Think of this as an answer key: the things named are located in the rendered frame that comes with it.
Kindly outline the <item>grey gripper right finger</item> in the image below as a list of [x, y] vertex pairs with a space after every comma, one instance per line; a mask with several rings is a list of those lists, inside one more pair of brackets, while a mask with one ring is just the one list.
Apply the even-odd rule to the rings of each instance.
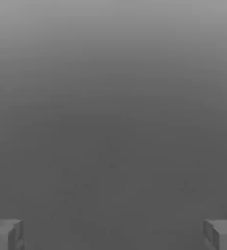
[[227, 219], [204, 220], [203, 234], [207, 250], [227, 250]]

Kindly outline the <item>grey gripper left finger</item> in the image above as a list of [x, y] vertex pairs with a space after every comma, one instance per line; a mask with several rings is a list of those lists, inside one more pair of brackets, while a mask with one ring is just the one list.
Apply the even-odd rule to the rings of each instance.
[[25, 250], [24, 220], [0, 219], [0, 250]]

